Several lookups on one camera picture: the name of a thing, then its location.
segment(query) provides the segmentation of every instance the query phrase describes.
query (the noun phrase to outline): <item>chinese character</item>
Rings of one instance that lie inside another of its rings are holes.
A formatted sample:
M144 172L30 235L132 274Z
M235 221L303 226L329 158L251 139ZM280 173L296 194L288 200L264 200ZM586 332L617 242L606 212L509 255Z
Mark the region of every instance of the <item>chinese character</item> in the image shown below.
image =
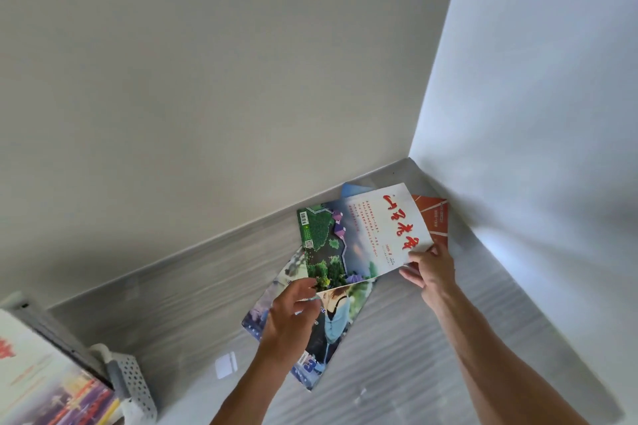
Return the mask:
M403 249L412 249L418 243L419 243L419 238L418 237L414 237L414 238L408 237L408 240L406 240L405 244L403 244Z
M392 210L393 208L397 207L397 204L390 200L390 196L389 195L384 195L383 198L385 200L387 200L387 202L390 204L390 206L388 207L388 210Z
M414 225L405 225L403 222L399 222L399 230L397 230L397 235L402 236L403 232L410 232L412 230L412 227L414 227Z
M6 340L0 339L0 359L13 358L15 353L11 348L11 344Z
M395 212L392 214L392 219L393 220L398 220L400 218L405 218L405 212L403 212L403 210L399 209L398 212Z

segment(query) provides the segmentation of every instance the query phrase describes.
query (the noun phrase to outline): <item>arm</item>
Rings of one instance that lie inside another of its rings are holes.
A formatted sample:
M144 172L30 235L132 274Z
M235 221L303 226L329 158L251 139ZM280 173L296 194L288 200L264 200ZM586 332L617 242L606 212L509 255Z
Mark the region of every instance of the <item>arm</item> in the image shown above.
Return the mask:
M321 300L315 296L313 278L292 281L275 299L255 359L235 389L222 403L211 425L259 425L275 393L302 355Z
M435 244L410 253L400 270L423 289L459 360L472 403L483 425L587 425L587 422L490 328L454 279L454 260Z

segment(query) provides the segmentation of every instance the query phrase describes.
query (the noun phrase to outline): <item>gray wooden floor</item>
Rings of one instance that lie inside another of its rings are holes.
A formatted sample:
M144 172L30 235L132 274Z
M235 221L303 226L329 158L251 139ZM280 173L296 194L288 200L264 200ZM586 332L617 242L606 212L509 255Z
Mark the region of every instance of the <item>gray wooden floor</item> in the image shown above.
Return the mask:
M405 182L435 196L409 159L355 183ZM313 203L338 196L332 190ZM52 309L86 343L137 356L161 423L207 424L249 365L257 342L240 322L299 247L294 206L148 266ZM451 212L458 281L505 342L592 424L622 411L506 270ZM234 352L238 371L218 379ZM267 424L477 423L435 316L397 273L382 276L317 388L288 377Z

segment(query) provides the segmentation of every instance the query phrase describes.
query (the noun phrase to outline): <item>magazine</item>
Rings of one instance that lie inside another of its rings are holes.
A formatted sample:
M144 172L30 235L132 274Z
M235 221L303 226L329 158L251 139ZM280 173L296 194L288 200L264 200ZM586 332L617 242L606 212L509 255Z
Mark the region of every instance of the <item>magazine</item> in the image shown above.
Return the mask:
M0 309L0 425L107 425L115 392Z
M353 196L370 192L371 190L374 189L346 183L341 189L341 196ZM412 199L416 202L419 210L422 211L421 215L427 225L436 228L436 232L431 232L431 237L435 241L447 245L447 201L436 197L422 196L412 196ZM286 288L290 281L306 276L306 260L302 247L295 252L254 307L244 317L242 321L244 329L250 332L257 340L260 340L266 325L268 309L272 306L273 300ZM339 343L344 339L355 318L368 300L375 281L375 279L371 279L319 293L322 299L323 312L313 326L305 353L291 370L291 374L303 383L306 389L312 390L320 380Z
M433 244L404 183L302 208L297 218L317 291L386 274Z

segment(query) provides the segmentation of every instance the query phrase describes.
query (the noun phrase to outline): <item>white wall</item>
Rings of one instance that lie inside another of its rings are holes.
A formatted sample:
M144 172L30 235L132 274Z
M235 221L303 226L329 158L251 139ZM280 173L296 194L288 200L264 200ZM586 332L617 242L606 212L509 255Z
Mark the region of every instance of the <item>white wall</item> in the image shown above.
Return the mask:
M0 0L0 296L50 304L408 153L449 0Z
M410 156L638 423L638 0L452 0Z

